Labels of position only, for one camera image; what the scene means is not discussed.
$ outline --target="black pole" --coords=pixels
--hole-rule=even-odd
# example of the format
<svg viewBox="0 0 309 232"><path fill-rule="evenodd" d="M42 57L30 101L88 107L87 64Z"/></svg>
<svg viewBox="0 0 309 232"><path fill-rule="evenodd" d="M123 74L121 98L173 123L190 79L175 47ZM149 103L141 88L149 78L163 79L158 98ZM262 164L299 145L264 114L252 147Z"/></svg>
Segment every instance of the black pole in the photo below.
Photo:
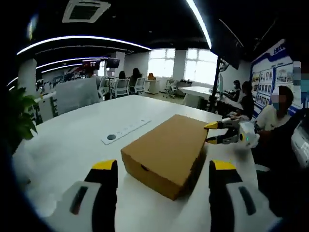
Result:
<svg viewBox="0 0 309 232"><path fill-rule="evenodd" d="M217 68L216 68L216 75L214 78L214 84L213 84L213 89L212 89L212 95L210 97L210 105L209 105L209 112L212 111L212 108L214 107L215 104L215 95L217 93L217 86L218 86L218 78L219 78L219 70L220 70L220 62L221 58L218 57L217 59Z"/></svg>

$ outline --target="box lid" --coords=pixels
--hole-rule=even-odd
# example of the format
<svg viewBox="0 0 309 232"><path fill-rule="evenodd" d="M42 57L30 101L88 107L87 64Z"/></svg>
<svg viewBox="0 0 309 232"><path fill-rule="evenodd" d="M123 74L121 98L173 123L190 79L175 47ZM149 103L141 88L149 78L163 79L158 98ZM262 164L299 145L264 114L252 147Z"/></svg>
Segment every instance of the box lid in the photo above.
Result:
<svg viewBox="0 0 309 232"><path fill-rule="evenodd" d="M207 137L205 122L174 115L124 147L145 168L183 186Z"/></svg>

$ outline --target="air conditioner vent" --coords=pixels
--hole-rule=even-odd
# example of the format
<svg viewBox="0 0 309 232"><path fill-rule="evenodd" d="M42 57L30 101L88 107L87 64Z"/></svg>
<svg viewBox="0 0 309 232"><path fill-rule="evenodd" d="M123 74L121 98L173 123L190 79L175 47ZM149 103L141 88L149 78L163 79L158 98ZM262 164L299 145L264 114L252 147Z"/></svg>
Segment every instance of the air conditioner vent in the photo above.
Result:
<svg viewBox="0 0 309 232"><path fill-rule="evenodd" d="M64 12L63 23L94 23L111 5L99 0L70 0Z"/></svg>

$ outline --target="cardboard box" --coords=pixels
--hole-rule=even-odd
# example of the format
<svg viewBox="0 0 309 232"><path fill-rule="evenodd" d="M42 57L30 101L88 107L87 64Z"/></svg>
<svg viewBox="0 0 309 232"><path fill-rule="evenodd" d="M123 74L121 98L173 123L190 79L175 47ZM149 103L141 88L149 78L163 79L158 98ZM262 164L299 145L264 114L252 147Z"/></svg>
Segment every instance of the cardboard box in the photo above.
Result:
<svg viewBox="0 0 309 232"><path fill-rule="evenodd" d="M193 190L206 158L205 124L174 115L121 149L126 171L172 200Z"/></svg>

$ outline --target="face mask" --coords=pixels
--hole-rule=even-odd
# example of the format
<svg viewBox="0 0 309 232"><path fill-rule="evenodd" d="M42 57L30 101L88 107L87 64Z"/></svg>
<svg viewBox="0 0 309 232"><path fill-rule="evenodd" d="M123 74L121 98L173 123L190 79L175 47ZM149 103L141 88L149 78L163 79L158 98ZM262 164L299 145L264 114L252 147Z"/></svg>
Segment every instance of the face mask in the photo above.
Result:
<svg viewBox="0 0 309 232"><path fill-rule="evenodd" d="M279 102L273 102L272 105L275 107L276 110L279 110Z"/></svg>

